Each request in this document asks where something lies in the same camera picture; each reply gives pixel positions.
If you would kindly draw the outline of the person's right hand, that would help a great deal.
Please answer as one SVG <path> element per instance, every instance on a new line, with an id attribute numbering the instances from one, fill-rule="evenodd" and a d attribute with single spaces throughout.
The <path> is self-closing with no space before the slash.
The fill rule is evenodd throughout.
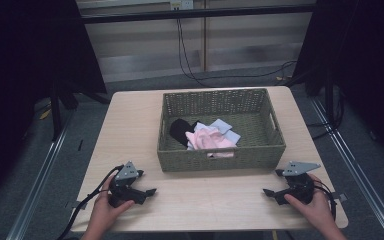
<path id="1" fill-rule="evenodd" d="M 322 190 L 314 190 L 313 199 L 309 204 L 303 204 L 290 194 L 285 194 L 284 198 L 325 237 L 332 235 L 333 231 L 338 229 L 330 211 L 328 198 Z"/>

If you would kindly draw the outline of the black sock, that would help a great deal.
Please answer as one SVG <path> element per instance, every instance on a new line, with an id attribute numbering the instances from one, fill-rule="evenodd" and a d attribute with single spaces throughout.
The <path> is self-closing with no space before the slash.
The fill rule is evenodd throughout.
<path id="1" fill-rule="evenodd" d="M 170 126 L 169 134 L 172 138 L 178 141 L 183 146 L 188 146 L 188 138 L 186 137 L 186 133 L 194 133 L 195 127 L 197 126 L 198 121 L 193 124 L 190 124 L 184 119 L 178 118 L 176 119 Z"/>

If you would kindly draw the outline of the black horizontal bar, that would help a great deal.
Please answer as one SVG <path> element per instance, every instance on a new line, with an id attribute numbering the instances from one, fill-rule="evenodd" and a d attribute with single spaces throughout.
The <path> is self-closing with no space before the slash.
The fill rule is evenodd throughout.
<path id="1" fill-rule="evenodd" d="M 315 4 L 276 5 L 241 8 L 217 8 L 197 10 L 170 10 L 158 12 L 129 13 L 129 14 L 100 14 L 81 17 L 84 24 L 101 24 L 117 22 L 137 22 L 170 19 L 192 19 L 206 17 L 230 17 L 247 15 L 269 15 L 313 12 Z"/>

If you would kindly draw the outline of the green woven basket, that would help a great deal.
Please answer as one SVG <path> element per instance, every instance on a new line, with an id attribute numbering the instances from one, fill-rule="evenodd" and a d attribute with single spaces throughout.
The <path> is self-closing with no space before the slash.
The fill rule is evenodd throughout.
<path id="1" fill-rule="evenodd" d="M 221 119 L 241 136 L 234 148 L 189 150 L 169 134 L 178 118 L 200 127 Z M 175 92 L 163 95 L 157 155 L 164 172 L 273 169 L 286 148 L 266 89 Z"/>

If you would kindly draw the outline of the white wall socket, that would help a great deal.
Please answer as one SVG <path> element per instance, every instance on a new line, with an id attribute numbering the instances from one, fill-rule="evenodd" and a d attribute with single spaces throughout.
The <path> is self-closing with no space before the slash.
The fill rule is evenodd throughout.
<path id="1" fill-rule="evenodd" d="M 170 0 L 170 8 L 172 10 L 193 10 L 193 0 Z"/>

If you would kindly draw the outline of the black curtain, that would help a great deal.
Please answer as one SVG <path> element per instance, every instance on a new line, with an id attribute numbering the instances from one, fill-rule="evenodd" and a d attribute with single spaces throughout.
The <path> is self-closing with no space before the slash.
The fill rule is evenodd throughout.
<path id="1" fill-rule="evenodd" d="M 384 0 L 315 0 L 293 79 L 331 80 L 384 143 Z"/>
<path id="2" fill-rule="evenodd" d="M 36 102 L 104 93 L 76 0 L 0 0 L 0 183 L 14 165 Z"/>

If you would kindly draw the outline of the light blue cloth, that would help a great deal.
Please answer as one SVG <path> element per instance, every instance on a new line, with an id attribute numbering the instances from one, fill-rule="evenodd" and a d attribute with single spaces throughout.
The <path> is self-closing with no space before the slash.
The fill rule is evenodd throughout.
<path id="1" fill-rule="evenodd" d="M 232 126 L 221 119 L 215 120 L 210 124 L 211 127 L 217 128 L 220 133 L 226 134 L 232 129 Z"/>
<path id="2" fill-rule="evenodd" d="M 232 142 L 233 144 L 237 144 L 241 138 L 241 136 L 235 132 L 233 132 L 232 130 L 229 130 L 227 131 L 225 134 L 224 134 L 224 137 L 229 140 L 230 142 Z"/>

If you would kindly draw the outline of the black metal stand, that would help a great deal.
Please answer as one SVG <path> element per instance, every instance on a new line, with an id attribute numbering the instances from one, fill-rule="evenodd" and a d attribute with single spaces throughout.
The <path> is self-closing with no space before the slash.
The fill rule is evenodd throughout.
<path id="1" fill-rule="evenodd" d="M 62 134 L 63 124 L 61 121 L 61 112 L 59 104 L 62 103 L 66 109 L 75 110 L 78 107 L 78 101 L 74 93 L 81 93 L 88 98 L 95 100 L 101 104 L 109 104 L 110 100 L 94 93 L 87 88 L 74 82 L 58 82 L 54 81 L 50 89 L 50 106 L 53 121 L 53 141 Z"/>

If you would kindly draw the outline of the metal floor rail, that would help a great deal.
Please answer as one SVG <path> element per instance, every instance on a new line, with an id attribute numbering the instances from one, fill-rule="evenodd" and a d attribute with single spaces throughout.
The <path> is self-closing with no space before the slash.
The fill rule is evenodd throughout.
<path id="1" fill-rule="evenodd" d="M 380 198 L 373 185 L 367 178 L 363 169 L 356 160 L 354 154 L 350 150 L 346 141 L 343 139 L 341 133 L 329 124 L 327 118 L 327 110 L 323 107 L 322 103 L 316 98 L 312 98 L 311 102 L 319 119 L 321 120 L 322 126 L 326 129 L 335 147 L 339 151 L 339 154 L 341 155 L 343 161 L 345 162 L 347 168 L 349 169 L 351 175 L 356 181 L 359 189 L 361 190 L 363 196 L 371 207 L 374 215 L 376 216 L 377 220 L 384 229 L 383 200 Z"/>
<path id="2" fill-rule="evenodd" d="M 52 167 L 65 141 L 68 125 L 70 124 L 74 113 L 74 110 L 68 111 L 67 117 L 63 121 L 62 129 L 57 134 L 56 139 L 52 141 L 40 171 L 35 178 L 34 184 L 32 185 L 24 204 L 6 237 L 6 240 L 24 239 L 33 214 L 39 203 L 40 197 L 43 193 L 45 184 L 47 183 Z"/>

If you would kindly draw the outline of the pink cloth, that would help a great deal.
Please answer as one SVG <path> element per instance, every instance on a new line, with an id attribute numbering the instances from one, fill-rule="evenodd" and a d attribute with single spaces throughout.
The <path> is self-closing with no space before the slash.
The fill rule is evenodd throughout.
<path id="1" fill-rule="evenodd" d="M 228 139 L 218 129 L 202 128 L 194 133 L 186 132 L 189 150 L 234 148 L 236 142 Z"/>

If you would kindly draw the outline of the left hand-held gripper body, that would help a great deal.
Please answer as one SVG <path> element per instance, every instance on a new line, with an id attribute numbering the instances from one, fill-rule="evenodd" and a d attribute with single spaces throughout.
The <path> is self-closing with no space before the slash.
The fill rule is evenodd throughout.
<path id="1" fill-rule="evenodd" d="M 138 178 L 134 164 L 131 161 L 124 164 L 110 182 L 109 204 L 117 208 L 123 202 L 132 200 L 135 204 L 142 205 L 147 198 L 146 193 L 132 187 Z"/>

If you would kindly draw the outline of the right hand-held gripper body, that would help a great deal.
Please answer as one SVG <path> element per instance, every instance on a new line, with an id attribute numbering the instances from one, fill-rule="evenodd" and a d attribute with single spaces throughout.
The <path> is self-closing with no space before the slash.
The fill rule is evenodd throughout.
<path id="1" fill-rule="evenodd" d="M 314 181 L 309 176 L 308 172 L 319 168 L 317 163 L 307 163 L 290 161 L 288 165 L 282 169 L 283 176 L 288 188 L 275 192 L 274 199 L 279 205 L 287 204 L 284 195 L 290 194 L 296 199 L 306 204 L 310 203 L 313 198 L 313 191 L 315 188 Z"/>

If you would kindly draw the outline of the person's left hand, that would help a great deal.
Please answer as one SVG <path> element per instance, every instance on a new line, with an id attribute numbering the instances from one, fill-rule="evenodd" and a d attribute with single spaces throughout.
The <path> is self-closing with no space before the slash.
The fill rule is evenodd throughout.
<path id="1" fill-rule="evenodd" d="M 109 204 L 109 193 L 101 191 L 94 202 L 89 224 L 81 240 L 101 240 L 117 218 L 134 204 L 133 200 L 129 200 L 114 208 Z"/>

